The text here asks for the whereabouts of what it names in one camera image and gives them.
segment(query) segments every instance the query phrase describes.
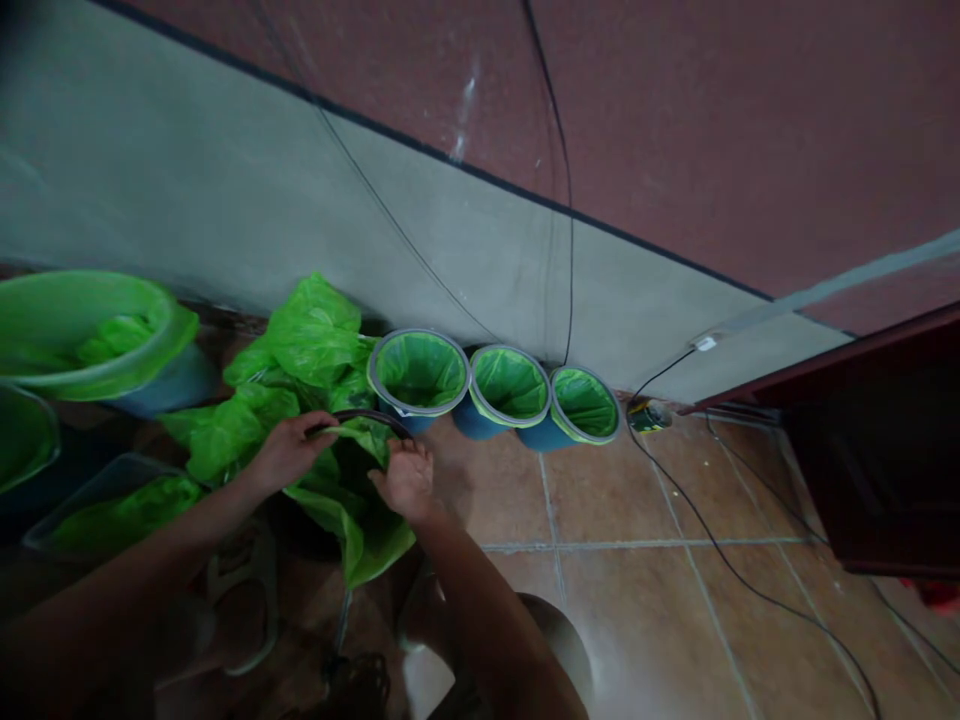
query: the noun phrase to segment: trash bag rim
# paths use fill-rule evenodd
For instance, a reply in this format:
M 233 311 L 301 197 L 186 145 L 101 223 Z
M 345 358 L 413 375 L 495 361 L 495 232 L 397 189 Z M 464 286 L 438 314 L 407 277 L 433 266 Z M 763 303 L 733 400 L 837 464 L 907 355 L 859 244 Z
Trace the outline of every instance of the trash bag rim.
M 464 383 L 463 387 L 460 388 L 457 392 L 457 396 L 450 400 L 449 402 L 444 403 L 443 405 L 437 405 L 432 408 L 421 408 L 405 403 L 402 400 L 394 397 L 393 394 L 387 390 L 383 383 L 380 382 L 380 377 L 377 375 L 377 356 L 380 355 L 380 351 L 383 350 L 392 340 L 403 335 L 433 335 L 440 340 L 443 340 L 451 348 L 457 351 L 457 354 L 460 356 L 460 362 L 463 364 L 464 369 Z M 403 410 L 409 415 L 416 417 L 428 417 L 428 416 L 439 416 L 444 413 L 448 413 L 453 410 L 457 405 L 460 404 L 460 401 L 463 400 L 464 396 L 467 394 L 467 391 L 470 389 L 470 385 L 473 383 L 473 366 L 470 364 L 470 361 L 467 359 L 467 354 L 463 351 L 463 348 L 453 340 L 443 333 L 438 333 L 435 330 L 427 330 L 426 328 L 403 328 L 401 330 L 394 330 L 387 333 L 382 338 L 380 342 L 376 344 L 373 348 L 373 352 L 370 353 L 370 359 L 367 361 L 367 379 L 370 381 L 370 385 L 373 387 L 373 390 L 384 402 L 389 403 L 397 410 Z
M 577 427 L 576 423 L 567 417 L 567 414 L 563 411 L 563 408 L 560 407 L 560 399 L 557 397 L 557 380 L 568 371 L 575 371 L 589 375 L 598 383 L 600 383 L 601 387 L 603 387 L 603 389 L 606 391 L 607 396 L 610 398 L 610 402 L 616 411 L 616 422 L 614 423 L 613 430 L 610 431 L 609 435 L 591 435 L 590 433 L 584 432 Z M 556 415 L 559 416 L 559 419 L 563 421 L 560 429 L 574 440 L 581 438 L 582 441 L 586 441 L 594 445 L 605 445 L 608 442 L 611 442 L 620 433 L 620 425 L 623 422 L 621 415 L 623 415 L 623 413 L 620 411 L 620 403 L 617 402 L 617 396 L 613 394 L 613 390 L 609 388 L 609 386 L 600 378 L 600 376 L 598 376 L 592 370 L 588 370 L 580 365 L 563 365 L 558 367 L 552 373 L 550 373 L 550 391 L 553 393 L 553 404 L 551 406 L 552 411 L 555 412 Z
M 501 412 L 493 407 L 493 405 L 490 404 L 487 398 L 484 397 L 483 393 L 480 391 L 480 386 L 477 384 L 476 363 L 480 360 L 480 358 L 492 350 L 509 350 L 510 352 L 513 352 L 521 356 L 524 360 L 528 361 L 540 373 L 540 377 L 543 378 L 543 383 L 547 388 L 547 401 L 544 403 L 540 412 L 533 417 L 515 418 L 511 415 L 507 415 L 506 413 Z M 490 415 L 487 415 L 487 417 L 494 422 L 500 421 L 500 424 L 502 425 L 507 425 L 514 428 L 533 427 L 534 425 L 538 425 L 543 421 L 543 419 L 547 416 L 547 413 L 550 412 L 551 406 L 555 404 L 554 401 L 556 400 L 556 393 L 553 390 L 553 382 L 547 375 L 547 371 L 543 369 L 543 366 L 540 364 L 540 362 L 530 353 L 526 353 L 520 348 L 515 348 L 512 345 L 506 345 L 503 343 L 484 345 L 482 348 L 474 352 L 473 356 L 470 358 L 470 373 L 472 375 L 470 379 L 470 397 L 476 403 L 482 406 L 481 408 L 478 408 L 482 414 L 486 415 L 487 413 L 490 413 L 490 415 L 493 415 L 494 417 L 490 417 Z
M 37 283 L 43 284 L 49 282 L 49 280 L 52 278 L 67 276 L 89 278 L 93 280 L 97 278 L 120 280 L 122 282 L 136 282 L 145 286 L 149 286 L 151 291 L 154 293 L 156 300 L 163 301 L 160 319 L 165 323 L 166 326 L 163 329 L 155 332 L 153 337 L 147 340 L 140 347 L 136 348 L 135 350 L 131 350 L 128 353 L 124 353 L 123 355 L 112 360 L 108 360 L 105 363 L 91 365 L 89 367 L 79 368 L 76 370 L 63 370 L 55 373 L 44 373 L 43 375 L 6 375 L 3 377 L 4 382 L 13 383 L 31 389 L 39 389 L 42 392 L 50 385 L 58 382 L 69 381 L 71 383 L 77 383 L 87 380 L 94 380 L 104 375 L 109 375 L 110 371 L 116 370 L 117 368 L 135 365 L 137 361 L 141 360 L 142 358 L 156 353 L 158 347 L 168 343 L 170 338 L 175 337 L 178 334 L 189 335 L 185 343 L 176 343 L 177 345 L 180 345 L 180 348 L 176 353 L 173 353 L 170 356 L 170 359 L 173 359 L 196 337 L 197 329 L 199 328 L 199 318 L 197 318 L 194 313 L 187 310 L 187 308 L 180 305 L 176 296 L 163 285 L 154 282 L 153 280 L 142 278 L 138 275 L 128 275 L 127 273 L 113 272 L 109 270 L 51 270 L 46 272 L 38 272 L 31 275 L 23 275 L 21 277 L 12 278 L 0 283 L 0 300 L 2 300 L 3 295 L 7 292 L 16 292 L 18 289 L 24 286 Z M 150 381 L 143 383 L 143 385 L 140 387 L 149 384 L 149 382 Z M 132 390 L 128 390 L 121 394 L 134 392 L 137 389 L 138 388 L 133 388 Z M 98 399 L 109 400 L 113 399 L 114 397 L 117 396 L 113 395 L 111 397 Z

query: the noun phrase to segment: trash can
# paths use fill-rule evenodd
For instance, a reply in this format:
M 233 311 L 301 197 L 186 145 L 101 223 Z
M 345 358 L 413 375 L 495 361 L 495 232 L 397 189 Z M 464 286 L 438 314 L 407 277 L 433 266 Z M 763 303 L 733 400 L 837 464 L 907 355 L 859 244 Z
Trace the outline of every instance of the trash can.
M 153 417 L 216 391 L 216 369 L 192 346 L 198 328 L 169 291 L 137 277 L 68 270 L 7 280 L 0 381 L 58 400 L 114 400 Z M 124 406 L 131 394 L 138 397 Z
M 53 409 L 33 393 L 0 384 L 0 502 L 2 494 L 29 480 L 60 454 L 60 428 Z
M 550 374 L 550 412 L 539 425 L 517 430 L 531 450 L 551 452 L 587 443 L 606 445 L 620 430 L 620 406 L 613 391 L 591 371 L 564 365 Z
M 395 330 L 373 349 L 367 378 L 380 410 L 418 435 L 463 400 L 470 386 L 470 363 L 446 335 Z
M 527 353 L 488 345 L 473 354 L 470 368 L 470 391 L 454 409 L 453 422 L 471 440 L 538 425 L 547 416 L 550 380 Z

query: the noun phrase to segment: hand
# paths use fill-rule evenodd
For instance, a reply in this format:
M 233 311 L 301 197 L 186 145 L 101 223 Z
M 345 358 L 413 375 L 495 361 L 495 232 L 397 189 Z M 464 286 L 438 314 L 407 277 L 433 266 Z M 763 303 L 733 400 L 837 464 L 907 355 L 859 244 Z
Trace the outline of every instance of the hand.
M 306 475 L 320 453 L 337 440 L 333 433 L 312 434 L 307 438 L 307 431 L 339 424 L 333 415 L 322 410 L 281 421 L 234 482 L 243 478 L 265 495 L 282 490 Z
M 424 519 L 436 506 L 433 497 L 433 453 L 416 440 L 392 439 L 390 467 L 384 476 L 371 470 L 368 477 L 391 510 L 408 522 Z

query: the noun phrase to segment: finger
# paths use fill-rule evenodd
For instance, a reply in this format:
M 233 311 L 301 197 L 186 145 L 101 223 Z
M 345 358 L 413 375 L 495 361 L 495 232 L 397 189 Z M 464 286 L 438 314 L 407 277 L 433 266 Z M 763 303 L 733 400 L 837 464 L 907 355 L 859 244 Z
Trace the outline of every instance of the finger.
M 380 470 L 371 470 L 367 473 L 367 477 L 370 478 L 370 482 L 373 483 L 373 486 L 377 488 L 377 492 L 383 492 L 387 486 L 387 476 L 383 474 Z
M 322 453 L 328 447 L 333 445 L 340 436 L 336 433 L 318 433 L 307 440 L 307 447 L 313 450 L 317 455 Z
M 340 421 L 325 410 L 314 410 L 295 417 L 290 422 L 290 426 L 298 433 L 306 433 L 312 428 L 336 427 L 339 424 Z

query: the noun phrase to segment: tiled floor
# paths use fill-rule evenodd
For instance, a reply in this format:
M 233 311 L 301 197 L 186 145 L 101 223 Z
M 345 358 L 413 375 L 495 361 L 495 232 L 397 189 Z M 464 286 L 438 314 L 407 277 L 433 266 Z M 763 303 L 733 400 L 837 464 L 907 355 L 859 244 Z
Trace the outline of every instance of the tiled floor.
M 228 359 L 237 349 L 221 342 L 217 352 Z M 714 424 L 788 502 L 809 506 L 802 486 L 797 497 L 795 463 L 778 432 Z M 871 717 L 863 683 L 839 648 L 738 583 L 683 498 L 626 433 L 606 447 L 540 456 L 513 433 L 469 441 L 446 417 L 426 440 L 437 457 L 438 492 L 468 532 L 515 589 L 548 599 L 577 627 L 593 663 L 593 717 Z M 171 451 L 156 426 L 134 442 Z M 849 645 L 885 718 L 960 717 L 960 678 L 895 620 L 866 579 L 843 573 L 828 549 L 804 536 L 703 418 L 678 418 L 641 442 L 697 503 L 745 579 L 818 617 Z M 161 716 L 276 720 L 323 697 L 321 669 L 337 652 L 372 651 L 390 668 L 390 716 L 426 717 L 453 677 L 430 652 L 404 656 L 394 642 L 419 563 L 414 551 L 347 593 L 335 564 L 283 557 L 275 652 L 246 677 L 212 674 L 172 688 Z M 912 623 L 960 659 L 956 622 L 924 609 L 896 581 L 880 584 Z

